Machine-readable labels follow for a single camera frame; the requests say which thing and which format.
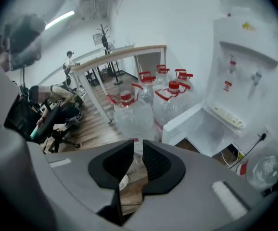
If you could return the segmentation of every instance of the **open white cabinet door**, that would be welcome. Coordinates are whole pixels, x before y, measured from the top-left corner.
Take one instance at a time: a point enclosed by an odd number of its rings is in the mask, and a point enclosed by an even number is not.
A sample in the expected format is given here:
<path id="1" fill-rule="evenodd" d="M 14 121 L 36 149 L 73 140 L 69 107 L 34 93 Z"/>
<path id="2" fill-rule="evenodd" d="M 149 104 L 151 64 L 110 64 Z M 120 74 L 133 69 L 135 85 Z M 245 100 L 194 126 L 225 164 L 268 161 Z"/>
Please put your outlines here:
<path id="1" fill-rule="evenodd" d="M 162 143 L 176 145 L 186 138 L 200 153 L 213 156 L 238 137 L 199 103 L 164 125 Z"/>

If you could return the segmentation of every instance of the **warning sticker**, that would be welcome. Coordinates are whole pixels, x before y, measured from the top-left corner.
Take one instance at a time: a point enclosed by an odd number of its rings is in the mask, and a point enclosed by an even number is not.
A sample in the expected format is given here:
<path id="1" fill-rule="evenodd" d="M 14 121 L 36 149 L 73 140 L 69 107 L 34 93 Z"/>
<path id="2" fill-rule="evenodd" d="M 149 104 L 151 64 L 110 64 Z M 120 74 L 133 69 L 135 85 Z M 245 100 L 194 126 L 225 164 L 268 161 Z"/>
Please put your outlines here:
<path id="1" fill-rule="evenodd" d="M 229 92 L 231 86 L 232 86 L 232 83 L 231 83 L 231 82 L 225 81 L 224 90 L 227 91 L 227 92 Z"/>

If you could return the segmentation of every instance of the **person's hand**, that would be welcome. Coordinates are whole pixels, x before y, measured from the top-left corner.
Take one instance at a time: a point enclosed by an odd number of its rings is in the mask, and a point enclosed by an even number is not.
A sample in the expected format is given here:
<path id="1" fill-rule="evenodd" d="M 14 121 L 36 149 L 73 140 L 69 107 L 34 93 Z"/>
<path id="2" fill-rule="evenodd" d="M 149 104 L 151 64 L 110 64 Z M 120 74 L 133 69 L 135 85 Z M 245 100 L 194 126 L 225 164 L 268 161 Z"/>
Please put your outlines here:
<path id="1" fill-rule="evenodd" d="M 40 126 L 42 126 L 43 123 L 44 123 L 44 118 L 41 117 L 41 118 L 37 121 L 37 127 L 39 128 Z"/>

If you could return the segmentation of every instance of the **desk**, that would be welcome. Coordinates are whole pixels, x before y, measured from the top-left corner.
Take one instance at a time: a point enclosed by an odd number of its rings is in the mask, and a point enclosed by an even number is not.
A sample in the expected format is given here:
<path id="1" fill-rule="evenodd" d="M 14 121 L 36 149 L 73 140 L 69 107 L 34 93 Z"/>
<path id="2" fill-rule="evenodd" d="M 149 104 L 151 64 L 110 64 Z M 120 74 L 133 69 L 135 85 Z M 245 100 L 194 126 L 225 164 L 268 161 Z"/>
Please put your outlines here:
<path id="1" fill-rule="evenodd" d="M 89 71 L 90 69 L 94 69 L 98 66 L 102 66 L 103 64 L 106 64 L 109 62 L 114 62 L 121 58 L 148 54 L 148 53 L 154 53 L 154 52 L 160 52 L 160 54 L 161 54 L 160 64 L 165 64 L 165 51 L 166 51 L 166 45 L 152 45 L 152 46 L 136 47 L 136 48 L 115 51 L 111 54 L 97 57 L 97 58 L 87 61 L 86 63 L 83 63 L 79 66 L 73 67 L 70 74 L 74 77 L 74 79 L 76 79 L 76 76 L 79 76 L 80 82 L 81 82 L 82 86 L 84 87 L 86 93 L 91 98 L 92 102 L 96 106 L 97 110 L 99 111 L 99 113 L 101 114 L 103 119 L 109 123 L 109 122 L 111 122 L 111 120 L 109 119 L 107 114 L 104 112 L 100 103 L 97 101 L 96 97 L 94 96 L 91 86 L 85 76 L 85 72 Z M 97 79 L 100 82 L 102 90 L 104 91 L 105 95 L 108 96 L 106 88 L 105 88 L 97 70 L 95 71 L 95 74 L 96 74 Z"/>

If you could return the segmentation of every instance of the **black coat rack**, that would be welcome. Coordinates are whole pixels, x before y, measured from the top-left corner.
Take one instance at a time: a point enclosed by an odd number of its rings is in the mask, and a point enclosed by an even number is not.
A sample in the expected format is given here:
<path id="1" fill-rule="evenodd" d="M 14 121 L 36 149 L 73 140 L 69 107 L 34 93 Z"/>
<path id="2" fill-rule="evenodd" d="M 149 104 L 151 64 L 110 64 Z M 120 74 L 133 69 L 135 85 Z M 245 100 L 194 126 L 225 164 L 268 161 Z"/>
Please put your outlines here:
<path id="1" fill-rule="evenodd" d="M 100 35 L 101 36 L 101 42 L 102 42 L 102 45 L 103 47 L 105 47 L 105 54 L 110 54 L 109 52 L 109 48 L 108 48 L 108 41 L 107 41 L 107 37 L 106 37 L 106 33 L 108 32 L 108 29 L 106 30 L 105 32 L 105 29 L 107 28 L 108 26 L 105 26 L 104 28 L 102 27 L 102 24 L 101 24 L 101 29 L 97 29 L 97 30 L 100 30 L 101 31 L 101 34 L 97 33 L 97 35 Z M 115 69 L 114 69 L 114 64 L 112 62 L 108 63 L 108 67 L 110 67 L 112 69 L 112 77 L 115 77 L 115 80 L 116 82 L 114 83 L 114 85 L 120 85 L 123 83 L 123 81 L 121 80 L 118 80 L 117 76 L 116 76 L 116 72 L 115 72 Z"/>

